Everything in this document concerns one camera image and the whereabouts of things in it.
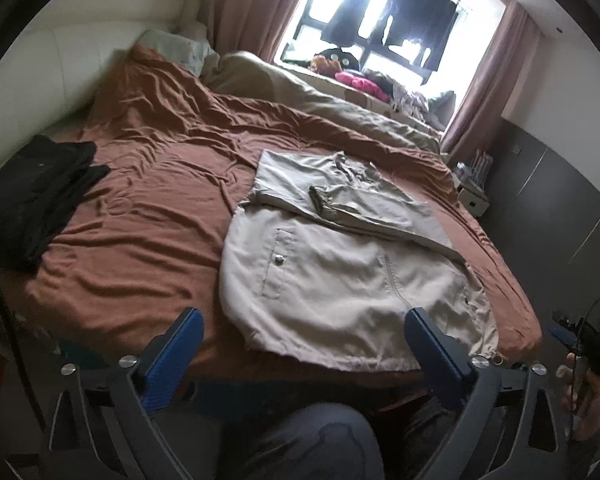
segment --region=bed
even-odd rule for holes
[[[98,87],[86,122],[72,121],[54,134],[94,141],[96,162],[112,169],[51,243],[36,276],[1,273],[12,308],[55,336],[115,360],[138,352],[184,307],[195,306],[205,317],[205,339],[190,378],[409,381],[417,374],[347,374],[247,350],[218,305],[222,242],[260,151],[345,150],[429,202],[486,290],[498,350],[509,361],[532,357],[538,320],[498,251],[458,202],[435,139],[304,88],[248,55],[224,57],[196,78],[153,50],[128,52],[147,28],[190,23],[197,5],[168,0],[171,7],[157,16],[147,4],[154,15],[146,19],[137,5],[120,1],[109,2],[107,17],[119,18],[109,22],[90,21],[66,0],[51,2],[56,11],[43,11],[0,64],[0,163],[33,133],[90,105]],[[18,101],[23,78],[27,92]]]

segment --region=window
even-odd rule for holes
[[[343,0],[305,0],[287,31],[286,41],[279,51],[282,61],[309,60],[317,52],[335,45],[320,39],[323,28],[333,17]],[[377,23],[387,0],[370,0],[358,29],[358,38],[349,48],[343,48],[360,61],[362,68],[387,73],[407,89],[418,90],[426,97],[453,90],[458,105],[468,89],[475,70],[487,49],[504,12],[499,0],[479,4],[475,10],[462,0],[437,72],[422,68],[429,49],[420,52],[420,45],[405,41],[401,46],[368,44],[368,37]],[[391,24],[391,17],[386,31]]]

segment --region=beige jacket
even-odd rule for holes
[[[342,152],[262,152],[219,290],[249,348],[339,370],[417,368],[402,334],[416,306],[469,354],[498,343],[481,284],[427,204]]]

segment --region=metal bolt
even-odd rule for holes
[[[502,355],[500,354],[496,354],[491,358],[491,364],[493,364],[494,366],[500,366],[503,363],[504,357],[502,357]]]
[[[60,368],[60,374],[61,375],[71,375],[77,369],[78,369],[78,367],[76,365],[74,365],[73,363],[67,363],[62,368]]]
[[[531,369],[536,375],[544,376],[546,375],[546,367],[542,363],[533,363],[531,365]]]
[[[138,358],[135,355],[125,355],[118,361],[118,366],[120,366],[120,368],[131,368],[137,362]]]
[[[476,368],[486,368],[489,366],[489,360],[483,355],[474,355],[471,364]]]

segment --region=curtain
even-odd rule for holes
[[[299,0],[215,0],[210,40],[220,54],[248,50],[272,61]]]
[[[475,151],[488,150],[502,111],[527,56],[535,49],[540,28],[513,0],[504,11],[458,112],[442,139],[449,166],[467,162]]]

